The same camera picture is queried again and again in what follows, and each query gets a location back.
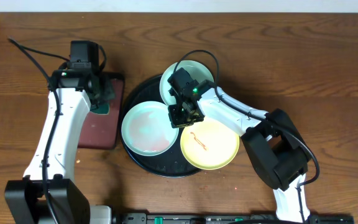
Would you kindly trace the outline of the green sponge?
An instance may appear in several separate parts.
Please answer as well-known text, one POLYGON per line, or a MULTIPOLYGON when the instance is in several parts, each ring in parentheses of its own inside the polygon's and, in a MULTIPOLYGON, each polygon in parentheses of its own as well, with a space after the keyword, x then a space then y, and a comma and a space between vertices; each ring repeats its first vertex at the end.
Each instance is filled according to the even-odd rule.
POLYGON ((101 104, 91 108, 91 112, 95 114, 108 114, 110 110, 110 106, 108 103, 101 104))

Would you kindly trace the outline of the yellow plate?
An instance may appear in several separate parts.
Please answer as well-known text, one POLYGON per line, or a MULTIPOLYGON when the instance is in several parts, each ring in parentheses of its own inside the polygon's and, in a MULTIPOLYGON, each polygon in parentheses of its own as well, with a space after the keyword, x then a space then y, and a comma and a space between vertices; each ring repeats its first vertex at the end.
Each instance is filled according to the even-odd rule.
POLYGON ((193 166, 204 170, 228 165, 239 150, 239 136, 214 119, 185 127, 180 139, 181 151, 193 166))

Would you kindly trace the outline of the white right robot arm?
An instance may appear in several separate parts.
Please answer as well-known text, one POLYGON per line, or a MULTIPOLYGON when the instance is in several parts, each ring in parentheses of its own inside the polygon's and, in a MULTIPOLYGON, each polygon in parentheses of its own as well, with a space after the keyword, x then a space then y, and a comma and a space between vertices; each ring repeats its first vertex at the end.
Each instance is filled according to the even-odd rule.
POLYGON ((175 128, 184 128, 212 118, 238 134, 259 178, 273 189, 279 220, 306 223, 308 162, 313 153, 291 119, 282 110, 268 113, 249 107, 227 95, 209 80, 169 80, 176 103, 169 106, 175 128))

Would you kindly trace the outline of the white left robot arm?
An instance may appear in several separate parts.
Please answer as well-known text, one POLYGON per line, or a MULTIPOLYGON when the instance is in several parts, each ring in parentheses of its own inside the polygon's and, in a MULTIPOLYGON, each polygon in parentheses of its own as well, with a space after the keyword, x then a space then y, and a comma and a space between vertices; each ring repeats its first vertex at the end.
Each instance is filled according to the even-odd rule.
POLYGON ((48 79, 48 112, 35 154, 4 197, 16 223, 113 223, 111 207, 90 205, 75 185, 75 157, 93 105, 112 98, 113 72, 56 70, 48 79))

